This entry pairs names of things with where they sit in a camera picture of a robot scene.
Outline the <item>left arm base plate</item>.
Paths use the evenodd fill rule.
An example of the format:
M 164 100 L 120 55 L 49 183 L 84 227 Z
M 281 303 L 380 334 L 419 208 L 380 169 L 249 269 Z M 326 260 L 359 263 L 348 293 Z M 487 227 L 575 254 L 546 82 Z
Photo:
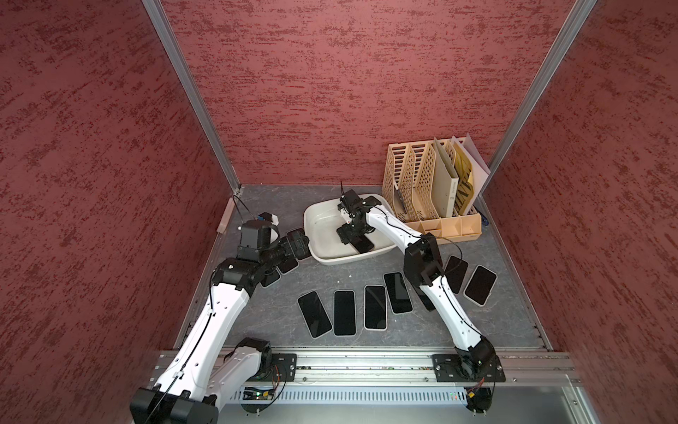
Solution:
M 265 372 L 262 380 L 269 383 L 293 382 L 297 372 L 296 353 L 271 353 L 263 362 Z

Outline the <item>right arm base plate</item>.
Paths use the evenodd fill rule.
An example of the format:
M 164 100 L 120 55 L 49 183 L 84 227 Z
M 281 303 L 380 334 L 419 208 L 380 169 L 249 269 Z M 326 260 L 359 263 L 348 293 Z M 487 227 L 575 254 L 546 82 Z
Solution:
M 470 357 L 458 354 L 434 354 L 432 363 L 437 383 L 506 382 L 506 376 L 497 355 L 480 364 Z

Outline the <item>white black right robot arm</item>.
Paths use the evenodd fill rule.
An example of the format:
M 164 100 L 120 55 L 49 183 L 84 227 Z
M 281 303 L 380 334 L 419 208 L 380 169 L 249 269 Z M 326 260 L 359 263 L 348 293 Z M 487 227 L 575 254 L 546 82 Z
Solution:
M 444 321 L 459 356 L 457 373 L 479 382 L 497 362 L 493 344 L 472 323 L 448 286 L 436 237 L 413 230 L 381 205 L 359 201 L 356 206 L 338 205 L 345 224 L 337 229 L 344 244 L 367 234 L 381 232 L 404 254 L 404 276 L 434 305 Z

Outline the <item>white plastic storage box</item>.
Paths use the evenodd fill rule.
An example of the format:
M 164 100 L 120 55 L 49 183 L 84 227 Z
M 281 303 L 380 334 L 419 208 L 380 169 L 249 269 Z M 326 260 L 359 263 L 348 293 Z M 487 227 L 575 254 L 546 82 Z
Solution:
M 344 245 L 337 229 L 346 224 L 348 216 L 338 209 L 340 199 L 322 201 L 309 206 L 304 213 L 305 235 L 313 258 L 323 265 L 342 265 L 386 254 L 396 246 L 380 231 L 367 234 L 374 248 L 360 253 L 351 244 Z

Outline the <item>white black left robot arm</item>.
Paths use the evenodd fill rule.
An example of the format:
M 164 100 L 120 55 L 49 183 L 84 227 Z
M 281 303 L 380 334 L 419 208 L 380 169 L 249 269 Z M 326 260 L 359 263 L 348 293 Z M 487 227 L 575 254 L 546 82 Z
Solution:
M 231 329 L 254 295 L 310 257 L 302 229 L 270 238 L 275 227 L 264 221 L 246 224 L 238 256 L 222 261 L 208 284 L 206 304 L 169 367 L 150 389 L 140 388 L 130 410 L 136 423 L 216 423 L 226 401 L 248 381 L 273 386 L 278 399 L 295 376 L 294 363 L 277 360 L 270 343 L 246 337 L 217 361 Z

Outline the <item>black phone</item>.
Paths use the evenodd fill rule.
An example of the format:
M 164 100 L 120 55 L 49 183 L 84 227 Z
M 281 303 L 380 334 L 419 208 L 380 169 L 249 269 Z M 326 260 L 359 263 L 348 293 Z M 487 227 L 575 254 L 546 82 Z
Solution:
M 407 314 L 413 311 L 411 299 L 405 284 L 404 276 L 400 272 L 384 275 L 388 298 L 394 314 Z
M 332 330 L 332 322 L 316 291 L 298 299 L 298 306 L 312 338 L 318 338 Z
M 418 295 L 418 298 L 420 299 L 425 309 L 429 312 L 434 311 L 435 306 L 433 302 L 427 297 L 427 295 L 418 286 L 414 286 L 413 289 L 416 295 Z

